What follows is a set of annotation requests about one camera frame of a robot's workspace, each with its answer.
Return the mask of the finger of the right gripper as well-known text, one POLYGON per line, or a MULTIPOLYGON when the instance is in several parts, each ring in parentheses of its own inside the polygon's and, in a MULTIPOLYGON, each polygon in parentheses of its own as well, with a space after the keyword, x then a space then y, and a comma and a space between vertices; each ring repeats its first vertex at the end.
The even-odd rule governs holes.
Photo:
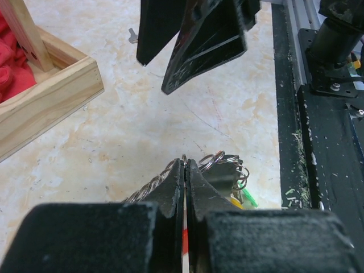
POLYGON ((140 2, 140 24, 136 58, 147 65, 180 30, 185 0, 140 2))
POLYGON ((256 24, 260 1, 187 1, 162 91, 171 94, 189 80, 247 51, 245 33, 256 24))

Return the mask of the red crumpled cloth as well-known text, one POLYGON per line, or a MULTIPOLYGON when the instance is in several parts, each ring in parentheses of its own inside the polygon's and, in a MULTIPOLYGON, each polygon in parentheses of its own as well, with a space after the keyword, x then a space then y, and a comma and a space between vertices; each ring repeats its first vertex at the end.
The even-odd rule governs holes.
POLYGON ((1 14, 1 103, 36 84, 27 57, 1 14))

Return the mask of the key with green tag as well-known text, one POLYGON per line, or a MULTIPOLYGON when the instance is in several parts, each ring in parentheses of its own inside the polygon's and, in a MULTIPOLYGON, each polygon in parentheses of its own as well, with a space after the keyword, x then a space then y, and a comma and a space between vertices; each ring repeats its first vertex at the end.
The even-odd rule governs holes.
POLYGON ((245 201, 248 201, 254 208, 257 208, 259 205, 250 194, 250 192, 246 189, 246 186, 243 182, 237 182, 237 199, 243 204, 245 201))

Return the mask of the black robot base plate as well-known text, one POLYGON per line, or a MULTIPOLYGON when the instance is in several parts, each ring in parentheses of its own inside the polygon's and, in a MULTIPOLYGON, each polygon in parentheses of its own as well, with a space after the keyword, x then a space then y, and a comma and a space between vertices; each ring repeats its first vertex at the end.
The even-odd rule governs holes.
POLYGON ((363 257, 363 70, 354 97, 319 93, 308 82, 299 30, 317 31, 321 1, 273 1, 280 182, 283 209, 321 209, 336 214, 363 257))

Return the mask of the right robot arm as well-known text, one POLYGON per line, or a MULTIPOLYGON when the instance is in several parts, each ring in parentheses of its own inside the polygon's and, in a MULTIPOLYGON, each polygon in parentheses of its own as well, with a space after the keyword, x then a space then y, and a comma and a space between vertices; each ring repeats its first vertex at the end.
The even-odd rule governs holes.
MULTIPOLYGON (((245 33, 256 23, 259 1, 142 1, 136 58, 147 65, 176 39, 162 83, 170 94, 192 78, 247 51, 245 33)), ((321 1, 317 30, 298 37, 308 82, 314 91, 354 97, 346 60, 363 35, 362 1, 321 1)))

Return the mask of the key with red tag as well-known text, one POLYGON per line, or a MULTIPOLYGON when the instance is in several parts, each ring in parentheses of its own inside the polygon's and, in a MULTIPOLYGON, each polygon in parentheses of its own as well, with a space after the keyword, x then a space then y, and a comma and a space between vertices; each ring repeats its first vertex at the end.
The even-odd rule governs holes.
POLYGON ((183 230, 183 270, 182 273, 189 273, 189 256, 188 256, 188 229, 183 230))

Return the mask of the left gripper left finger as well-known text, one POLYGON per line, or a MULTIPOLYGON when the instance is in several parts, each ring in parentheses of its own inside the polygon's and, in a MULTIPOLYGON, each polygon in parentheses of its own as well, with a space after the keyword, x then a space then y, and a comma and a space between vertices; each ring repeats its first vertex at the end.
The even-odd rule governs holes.
POLYGON ((2 272, 182 272, 184 165, 138 202, 47 203, 23 219, 2 272))

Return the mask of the wooden clothes rack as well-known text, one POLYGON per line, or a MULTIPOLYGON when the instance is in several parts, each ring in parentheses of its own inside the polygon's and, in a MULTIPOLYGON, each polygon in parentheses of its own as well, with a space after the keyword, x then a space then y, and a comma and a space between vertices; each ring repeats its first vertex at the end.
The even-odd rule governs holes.
POLYGON ((1 13, 39 82, 1 104, 1 160, 104 91, 97 62, 36 26, 23 1, 1 1, 1 13))

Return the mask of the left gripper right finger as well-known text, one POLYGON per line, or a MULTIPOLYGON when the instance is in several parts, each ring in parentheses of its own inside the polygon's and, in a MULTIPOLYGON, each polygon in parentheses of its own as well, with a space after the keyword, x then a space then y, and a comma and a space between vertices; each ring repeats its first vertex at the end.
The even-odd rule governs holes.
POLYGON ((186 166, 190 272, 361 272, 339 218, 327 210, 242 210, 186 166))

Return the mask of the grey key organiser plate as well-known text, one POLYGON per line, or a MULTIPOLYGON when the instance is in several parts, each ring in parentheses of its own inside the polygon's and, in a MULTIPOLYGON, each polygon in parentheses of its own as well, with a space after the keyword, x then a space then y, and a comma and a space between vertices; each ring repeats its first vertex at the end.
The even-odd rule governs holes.
MULTIPOLYGON (((123 201, 138 202, 145 198, 167 178, 174 163, 175 160, 170 161, 160 174, 123 201)), ((225 151, 204 156, 197 162, 197 166, 205 180, 228 200, 231 197, 237 199, 237 182, 241 181, 247 186, 250 176, 250 171, 239 155, 228 155, 225 151)))

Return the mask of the key with yellow tag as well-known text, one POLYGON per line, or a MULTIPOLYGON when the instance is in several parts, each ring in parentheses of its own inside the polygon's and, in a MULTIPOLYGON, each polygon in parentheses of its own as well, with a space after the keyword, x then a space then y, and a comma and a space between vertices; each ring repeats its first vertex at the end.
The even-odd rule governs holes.
POLYGON ((230 202, 231 202, 234 206, 238 207, 239 209, 244 210, 244 207, 242 206, 241 202, 240 202, 238 199, 236 199, 236 198, 234 198, 234 197, 231 197, 231 198, 230 198, 230 202))

